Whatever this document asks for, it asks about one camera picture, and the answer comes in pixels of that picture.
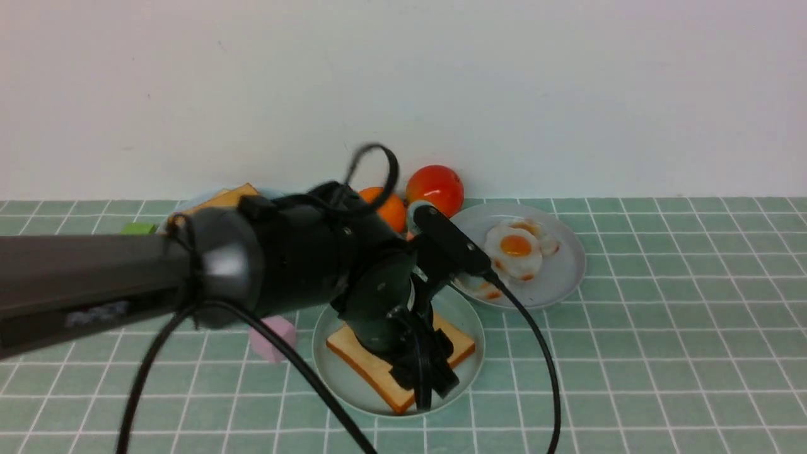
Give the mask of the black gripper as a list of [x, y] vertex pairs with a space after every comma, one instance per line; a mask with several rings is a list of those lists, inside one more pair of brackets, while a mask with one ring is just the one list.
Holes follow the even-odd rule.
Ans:
[[449, 358], [455, 345], [443, 330], [434, 328], [432, 299], [415, 276], [410, 249], [374, 251], [357, 265], [346, 294], [335, 303], [361, 347], [391, 365], [391, 377], [412, 398], [391, 405], [404, 412], [412, 404], [424, 412], [432, 408], [432, 394], [446, 399], [460, 380]]

